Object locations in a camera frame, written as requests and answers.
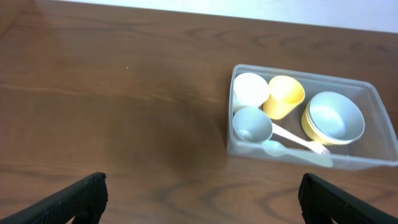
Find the wooden table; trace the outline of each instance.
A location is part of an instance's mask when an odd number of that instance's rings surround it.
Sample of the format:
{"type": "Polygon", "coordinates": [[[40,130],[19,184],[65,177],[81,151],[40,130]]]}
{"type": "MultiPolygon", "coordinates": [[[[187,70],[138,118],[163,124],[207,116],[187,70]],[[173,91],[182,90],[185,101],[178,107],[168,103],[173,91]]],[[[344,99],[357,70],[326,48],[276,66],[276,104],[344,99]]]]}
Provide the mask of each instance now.
{"type": "Polygon", "coordinates": [[[306,172],[398,217],[398,168],[226,154],[238,63],[370,82],[398,127],[397,34],[58,1],[0,12],[0,218],[95,171],[103,223],[303,223],[306,172]]]}

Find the stacked bowls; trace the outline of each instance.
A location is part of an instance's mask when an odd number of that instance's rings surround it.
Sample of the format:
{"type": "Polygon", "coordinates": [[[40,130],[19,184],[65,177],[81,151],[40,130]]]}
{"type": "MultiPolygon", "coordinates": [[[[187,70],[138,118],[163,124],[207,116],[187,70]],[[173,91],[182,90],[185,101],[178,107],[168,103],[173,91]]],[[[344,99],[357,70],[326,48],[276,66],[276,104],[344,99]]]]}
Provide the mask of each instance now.
{"type": "Polygon", "coordinates": [[[364,133],[361,110],[347,97],[325,91],[316,94],[302,116],[305,133],[324,145],[344,145],[358,140],[364,133]]]}

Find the clear plastic container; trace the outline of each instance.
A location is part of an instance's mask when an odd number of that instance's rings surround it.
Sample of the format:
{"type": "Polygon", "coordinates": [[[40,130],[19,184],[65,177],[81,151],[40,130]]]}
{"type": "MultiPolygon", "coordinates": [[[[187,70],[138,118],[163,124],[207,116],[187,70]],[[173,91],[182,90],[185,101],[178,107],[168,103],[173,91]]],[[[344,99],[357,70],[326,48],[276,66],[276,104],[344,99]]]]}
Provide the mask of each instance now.
{"type": "Polygon", "coordinates": [[[277,68],[259,67],[253,65],[237,65],[233,70],[231,89],[229,91],[229,115],[228,115],[228,153],[237,156],[246,156],[258,159],[272,159],[287,162],[319,166],[304,157],[313,160],[328,157],[333,161],[332,168],[360,170],[375,166],[398,165],[397,137],[388,117],[387,111],[374,86],[368,82],[350,80],[346,78],[330,77],[305,72],[295,72],[277,68]],[[272,140],[279,141],[294,153],[272,156],[268,154],[259,143],[239,140],[233,132],[233,83],[234,79],[246,72],[252,72],[263,77],[267,82],[277,75],[288,75],[297,79],[305,89],[304,102],[296,107],[290,114],[279,121],[273,121],[291,133],[311,140],[303,131],[301,116],[308,101],[321,91],[334,91],[351,99],[362,111],[365,118],[365,132],[363,136],[345,146],[327,146],[331,155],[318,155],[301,145],[272,135],[272,140]]]}

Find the white cup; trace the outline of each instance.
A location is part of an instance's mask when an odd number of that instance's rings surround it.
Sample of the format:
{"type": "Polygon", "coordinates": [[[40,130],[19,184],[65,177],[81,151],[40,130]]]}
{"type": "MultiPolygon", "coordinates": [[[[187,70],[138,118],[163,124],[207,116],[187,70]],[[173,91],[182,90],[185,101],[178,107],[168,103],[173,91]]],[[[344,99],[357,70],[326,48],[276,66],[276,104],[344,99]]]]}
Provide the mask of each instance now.
{"type": "Polygon", "coordinates": [[[234,113],[246,106],[260,107],[269,97],[268,83],[254,73],[238,75],[233,85],[234,113]]]}
{"type": "Polygon", "coordinates": [[[272,136],[272,121],[259,108],[248,106],[235,113],[233,129],[240,140],[263,142],[272,136]]]}

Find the white fork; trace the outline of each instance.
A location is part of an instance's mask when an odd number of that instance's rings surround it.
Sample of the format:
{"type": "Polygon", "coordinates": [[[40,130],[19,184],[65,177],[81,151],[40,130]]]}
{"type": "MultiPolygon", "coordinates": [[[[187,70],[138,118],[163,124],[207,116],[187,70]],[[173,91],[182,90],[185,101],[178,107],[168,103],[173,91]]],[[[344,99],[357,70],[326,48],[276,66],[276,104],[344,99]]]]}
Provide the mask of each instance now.
{"type": "Polygon", "coordinates": [[[321,143],[317,141],[306,141],[300,137],[295,136],[294,134],[290,133],[288,130],[280,127],[277,124],[272,124],[272,131],[274,132],[274,134],[287,138],[293,142],[299,143],[300,145],[305,146],[318,154],[330,154],[330,151],[321,143]]]}

